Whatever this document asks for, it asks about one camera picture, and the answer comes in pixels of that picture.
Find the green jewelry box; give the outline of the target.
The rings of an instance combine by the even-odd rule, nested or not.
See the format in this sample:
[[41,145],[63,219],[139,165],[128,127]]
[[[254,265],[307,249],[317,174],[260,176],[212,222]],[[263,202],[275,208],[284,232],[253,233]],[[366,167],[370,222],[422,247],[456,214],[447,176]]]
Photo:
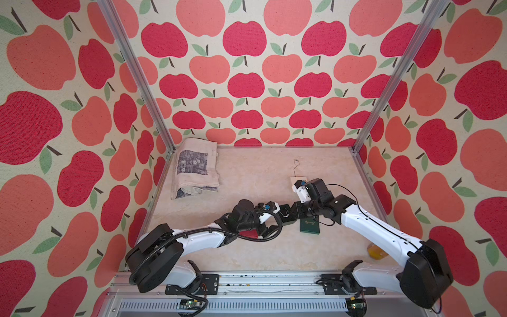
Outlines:
[[309,235],[320,234],[320,222],[318,218],[307,217],[300,220],[300,232]]

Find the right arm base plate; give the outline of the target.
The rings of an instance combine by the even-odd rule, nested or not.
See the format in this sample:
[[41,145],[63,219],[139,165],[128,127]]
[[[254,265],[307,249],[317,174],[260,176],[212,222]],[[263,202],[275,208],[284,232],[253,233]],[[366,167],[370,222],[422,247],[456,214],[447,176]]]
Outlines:
[[323,288],[325,295],[377,295],[375,287],[361,287],[353,278],[347,274],[322,274],[315,281],[316,285]]

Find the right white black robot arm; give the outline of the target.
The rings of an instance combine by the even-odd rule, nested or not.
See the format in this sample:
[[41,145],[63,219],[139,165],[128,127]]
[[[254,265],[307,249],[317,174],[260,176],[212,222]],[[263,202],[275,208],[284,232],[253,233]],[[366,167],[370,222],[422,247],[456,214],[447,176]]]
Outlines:
[[392,267],[351,262],[335,283],[344,293],[356,295],[374,287],[402,293],[424,309],[442,304],[454,278],[440,243],[423,241],[392,227],[363,209],[352,192],[333,195],[320,178],[297,180],[293,191],[299,198],[291,208],[295,217],[330,219],[364,236],[396,261]]

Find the cream lift-off box lid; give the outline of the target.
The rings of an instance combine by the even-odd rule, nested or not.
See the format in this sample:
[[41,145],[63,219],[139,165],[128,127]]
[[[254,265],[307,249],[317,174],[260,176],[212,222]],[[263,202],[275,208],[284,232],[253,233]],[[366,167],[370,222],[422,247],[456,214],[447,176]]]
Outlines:
[[290,177],[290,184],[293,191],[296,191],[300,186],[301,182],[307,182],[306,176],[292,176]]

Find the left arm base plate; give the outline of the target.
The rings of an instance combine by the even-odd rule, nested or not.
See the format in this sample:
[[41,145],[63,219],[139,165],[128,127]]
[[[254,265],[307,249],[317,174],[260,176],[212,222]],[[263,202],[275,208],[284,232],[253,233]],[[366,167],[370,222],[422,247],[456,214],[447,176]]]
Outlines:
[[181,295],[176,289],[179,286],[187,293],[193,295],[217,295],[219,289],[219,274],[213,273],[170,273],[162,282],[166,287],[167,295]]

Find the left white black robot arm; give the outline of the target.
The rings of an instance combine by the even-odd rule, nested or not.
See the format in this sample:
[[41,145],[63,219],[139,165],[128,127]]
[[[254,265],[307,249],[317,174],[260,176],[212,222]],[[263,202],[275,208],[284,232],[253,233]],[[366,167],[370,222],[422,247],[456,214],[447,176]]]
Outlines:
[[196,229],[174,230],[168,224],[158,225],[144,235],[127,253],[125,262],[131,273],[129,284],[147,293],[161,284],[181,288],[193,287],[198,267],[181,257],[209,248],[221,248],[235,240],[267,243],[282,232],[288,205],[276,202],[254,205],[241,199],[229,213]]

